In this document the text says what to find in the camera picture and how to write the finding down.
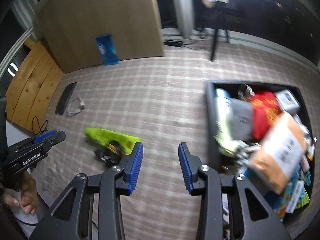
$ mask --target red bag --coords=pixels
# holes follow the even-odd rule
[[[253,137],[261,140],[278,114],[281,113],[281,109],[276,95],[266,91],[255,93],[251,104],[253,108]]]

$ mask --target silver bolt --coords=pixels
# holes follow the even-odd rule
[[[113,166],[112,167],[112,170],[115,171],[115,172],[119,172],[119,171],[121,171],[121,169],[122,168],[120,166]]]
[[[245,176],[244,176],[244,174],[242,174],[242,173],[238,173],[238,174],[236,175],[236,178],[239,179],[239,180],[244,180],[244,179],[245,179]]]
[[[79,179],[79,180],[85,179],[85,174],[84,174],[84,173],[79,173],[79,174],[77,175],[77,179]]]
[[[201,165],[200,166],[201,171],[208,171],[210,167],[208,165]]]

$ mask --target white cable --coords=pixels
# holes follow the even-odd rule
[[[71,104],[72,104],[74,101],[76,101],[76,100],[79,100],[79,102],[80,102],[80,106],[79,106],[80,109],[78,109],[78,110],[76,110],[76,111],[74,111],[74,112],[70,112],[70,106],[71,106]],[[73,99],[73,100],[70,102],[70,104],[69,104],[69,106],[68,106],[68,109],[67,109],[67,112],[68,112],[68,114],[70,114],[70,115],[75,115],[75,114],[81,113],[84,108],[85,108],[85,107],[84,107],[84,102],[82,101],[81,97],[77,97],[77,98]]]

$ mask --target wooden plank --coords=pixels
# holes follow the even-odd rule
[[[28,78],[45,54],[46,50],[40,42],[37,42],[27,57],[21,63],[19,70],[12,79],[6,92],[7,97],[7,118],[12,120],[12,116],[19,100],[20,94],[26,85]]]
[[[32,39],[27,38],[23,44],[27,46],[29,49],[32,49],[36,43]]]
[[[12,117],[14,123],[25,127],[36,95],[54,64],[53,58],[46,52],[34,68],[21,92]]]
[[[25,128],[32,131],[32,119],[36,116],[39,120],[40,126],[44,122],[44,117],[47,112],[48,106],[51,102],[52,96],[59,85],[64,73],[59,68],[57,64],[55,64],[50,70],[49,74],[45,78],[42,86],[36,96],[35,101],[33,102],[32,108],[29,113],[29,117]],[[34,132],[39,132],[39,127],[37,122],[34,120],[33,123]]]
[[[37,18],[64,73],[101,64],[95,38],[109,33],[120,60],[164,52],[156,0],[49,0]]]

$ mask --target orange and white package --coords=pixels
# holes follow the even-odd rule
[[[272,124],[261,142],[261,148],[250,159],[280,194],[301,161],[307,142],[293,117],[284,112]]]

